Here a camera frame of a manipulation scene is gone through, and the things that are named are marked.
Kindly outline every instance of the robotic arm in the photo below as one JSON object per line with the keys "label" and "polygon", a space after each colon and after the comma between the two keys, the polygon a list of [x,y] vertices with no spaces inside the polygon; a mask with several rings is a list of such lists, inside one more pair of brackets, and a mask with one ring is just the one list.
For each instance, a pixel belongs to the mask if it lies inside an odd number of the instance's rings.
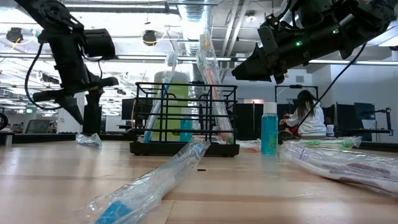
{"label": "robotic arm", "polygon": [[[237,80],[284,81],[287,69],[337,50],[343,59],[387,30],[398,0],[285,0],[258,29],[262,47],[232,71]],[[291,16],[292,22],[284,18]]]}
{"label": "robotic arm", "polygon": [[88,106],[98,108],[104,86],[118,84],[114,77],[100,79],[93,75],[83,62],[82,56],[113,59],[114,44],[106,29],[84,30],[69,10],[57,0],[15,0],[43,27],[39,43],[49,43],[62,81],[61,90],[33,94],[35,101],[55,100],[80,124],[83,124],[75,93],[88,91]]}

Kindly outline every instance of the wooden table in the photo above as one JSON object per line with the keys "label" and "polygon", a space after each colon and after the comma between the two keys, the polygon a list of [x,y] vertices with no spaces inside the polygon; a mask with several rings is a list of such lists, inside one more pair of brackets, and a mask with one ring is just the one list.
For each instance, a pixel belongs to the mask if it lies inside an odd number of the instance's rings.
{"label": "wooden table", "polygon": [[[1,223],[65,223],[90,199],[108,194],[169,157],[138,157],[128,142],[102,150],[74,142],[0,148]],[[241,153],[200,162],[145,224],[398,223],[398,202],[338,184],[275,157]]]}

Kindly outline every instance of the clear plastic wrap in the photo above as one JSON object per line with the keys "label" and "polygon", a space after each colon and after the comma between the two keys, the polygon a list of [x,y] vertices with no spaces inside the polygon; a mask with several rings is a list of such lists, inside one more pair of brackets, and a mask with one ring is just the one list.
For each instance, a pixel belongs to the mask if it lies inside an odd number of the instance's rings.
{"label": "clear plastic wrap", "polygon": [[188,170],[198,165],[209,146],[209,142],[201,140],[189,142],[167,163],[109,195],[96,197],[76,212],[73,222],[139,223]]}
{"label": "clear plastic wrap", "polygon": [[398,194],[398,158],[336,149],[308,148],[293,141],[283,143],[281,158],[304,169],[348,184],[361,184]]}
{"label": "clear plastic wrap", "polygon": [[[200,36],[200,47],[197,53],[197,63],[199,71],[208,85],[221,85],[220,68],[214,51],[213,43],[209,33]],[[223,90],[221,87],[213,87],[213,99],[222,100]],[[213,112],[215,115],[228,115],[224,102],[214,102]],[[221,131],[232,131],[232,125],[229,118],[216,118],[216,124]],[[221,133],[221,138],[228,144],[233,144],[232,133]]]}
{"label": "clear plastic wrap", "polygon": [[239,145],[240,150],[246,150],[250,152],[259,152],[261,150],[261,140],[248,140],[248,141],[239,141],[236,140],[236,144]]}
{"label": "clear plastic wrap", "polygon": [[354,146],[359,147],[362,137],[343,137],[343,138],[326,138],[321,140],[298,140],[294,143],[301,144],[305,147],[327,148],[327,149],[342,149],[350,150]]}
{"label": "clear plastic wrap", "polygon": [[[168,71],[168,70],[165,71],[163,83],[171,83],[172,82],[174,73],[175,73],[175,67],[177,66],[177,61],[178,61],[178,53],[177,52],[172,52],[166,57],[165,64],[166,64],[166,66],[171,67],[171,71]],[[165,85],[165,91],[168,91],[168,90],[169,90],[169,86]],[[156,98],[160,98],[160,97],[162,97],[161,90],[159,90],[156,95]],[[160,113],[160,106],[161,106],[161,100],[155,100],[153,102],[153,106],[152,106],[150,113]],[[156,119],[157,119],[156,115],[150,115],[146,122],[145,128],[153,129],[155,126],[155,123],[156,123]],[[145,131],[145,133],[144,133],[144,142],[145,143],[150,142],[150,140],[152,139],[152,133],[153,133],[153,131]]]}
{"label": "clear plastic wrap", "polygon": [[90,137],[85,136],[84,134],[77,134],[76,142],[78,144],[87,145],[87,146],[95,146],[95,147],[99,147],[99,148],[102,147],[101,139],[97,133],[93,134]]}

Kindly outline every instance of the long hair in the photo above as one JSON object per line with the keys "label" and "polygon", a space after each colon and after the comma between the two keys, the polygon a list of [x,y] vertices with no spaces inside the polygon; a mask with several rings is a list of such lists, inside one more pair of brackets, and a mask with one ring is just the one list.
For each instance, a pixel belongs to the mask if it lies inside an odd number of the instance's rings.
{"label": "long hair", "polygon": [[[308,91],[303,90],[297,96],[297,116],[301,120],[307,115],[310,109],[313,107],[313,101],[315,97]],[[315,116],[314,110],[311,111],[310,116]]]}

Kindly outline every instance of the mouthwash bottle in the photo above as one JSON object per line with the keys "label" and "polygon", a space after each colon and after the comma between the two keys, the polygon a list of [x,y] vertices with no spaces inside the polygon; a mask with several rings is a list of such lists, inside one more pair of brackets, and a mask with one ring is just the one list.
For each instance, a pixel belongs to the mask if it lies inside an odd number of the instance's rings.
{"label": "mouthwash bottle", "polygon": [[[191,114],[191,108],[184,108],[182,110],[183,114]],[[181,120],[180,129],[181,130],[192,130],[192,120],[190,120],[191,116],[184,116],[184,119]],[[193,133],[180,133],[180,141],[181,142],[189,142],[192,140]]]}
{"label": "mouthwash bottle", "polygon": [[264,115],[261,118],[261,153],[277,154],[278,116],[276,103],[264,103]]}

